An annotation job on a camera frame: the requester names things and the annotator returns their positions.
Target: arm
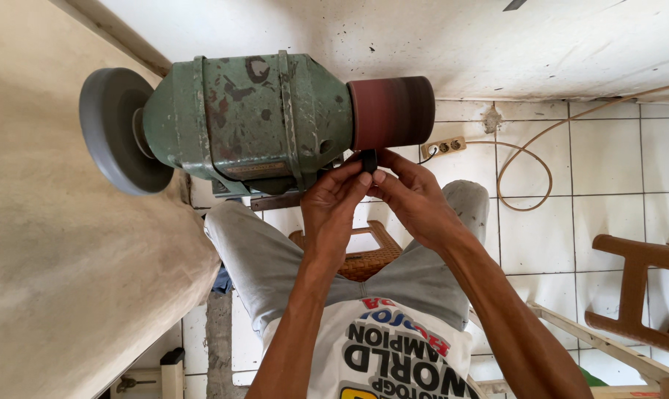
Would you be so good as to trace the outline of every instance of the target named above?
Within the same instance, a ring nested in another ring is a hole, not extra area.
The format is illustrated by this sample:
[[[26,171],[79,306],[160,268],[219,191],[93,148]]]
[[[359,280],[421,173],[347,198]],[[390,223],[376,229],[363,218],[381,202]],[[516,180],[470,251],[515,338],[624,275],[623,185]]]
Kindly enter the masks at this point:
[[[480,318],[502,373],[518,398],[592,398],[590,389],[552,333],[507,282],[501,267],[447,204],[426,168],[388,150],[378,160],[398,175],[374,172],[368,195],[389,204],[423,246],[450,268]]]
[[[342,266],[354,208],[371,185],[361,162],[345,163],[313,185],[301,200],[307,240],[283,318],[247,399],[305,398],[312,352],[332,279]]]

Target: gray shorts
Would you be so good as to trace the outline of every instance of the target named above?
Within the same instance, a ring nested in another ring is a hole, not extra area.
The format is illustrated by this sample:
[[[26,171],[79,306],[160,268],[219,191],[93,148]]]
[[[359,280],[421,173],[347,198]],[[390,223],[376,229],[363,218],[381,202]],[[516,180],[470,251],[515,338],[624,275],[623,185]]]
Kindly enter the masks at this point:
[[[457,180],[446,185],[443,193],[460,220],[484,244],[490,207],[487,190],[477,183]],[[303,250],[235,201],[212,208],[204,231],[224,261],[253,330],[262,336],[269,322],[283,316]],[[467,296],[443,259],[417,241],[364,283],[337,274],[325,306],[365,297],[392,299],[460,331],[468,322]]]

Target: red sanding belt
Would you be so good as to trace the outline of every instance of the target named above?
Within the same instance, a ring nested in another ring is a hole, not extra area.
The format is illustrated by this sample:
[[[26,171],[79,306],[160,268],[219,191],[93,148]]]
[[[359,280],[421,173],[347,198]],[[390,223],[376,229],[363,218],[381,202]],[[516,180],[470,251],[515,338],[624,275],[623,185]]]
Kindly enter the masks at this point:
[[[423,144],[435,120],[433,87],[423,76],[347,83],[354,111],[352,150]]]

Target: bench grinder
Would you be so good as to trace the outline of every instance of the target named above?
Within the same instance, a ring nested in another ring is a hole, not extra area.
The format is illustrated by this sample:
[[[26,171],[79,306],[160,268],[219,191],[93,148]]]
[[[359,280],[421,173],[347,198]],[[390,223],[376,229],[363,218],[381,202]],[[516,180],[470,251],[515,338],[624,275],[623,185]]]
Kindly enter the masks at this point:
[[[93,160],[123,192],[160,192],[180,168],[216,197],[243,197],[302,192],[347,149],[424,143],[435,102],[425,77],[345,85],[281,50],[176,62],[155,90],[129,69],[99,69],[79,114]]]

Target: electrical outlet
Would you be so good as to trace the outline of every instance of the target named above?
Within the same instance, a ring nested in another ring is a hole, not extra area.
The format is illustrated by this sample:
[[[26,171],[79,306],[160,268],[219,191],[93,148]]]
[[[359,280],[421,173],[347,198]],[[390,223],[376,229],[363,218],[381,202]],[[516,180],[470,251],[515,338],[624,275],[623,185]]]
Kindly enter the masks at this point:
[[[423,160],[428,160],[450,153],[459,153],[464,149],[467,149],[465,138],[463,136],[457,136],[452,139],[421,144],[421,156],[423,157]]]

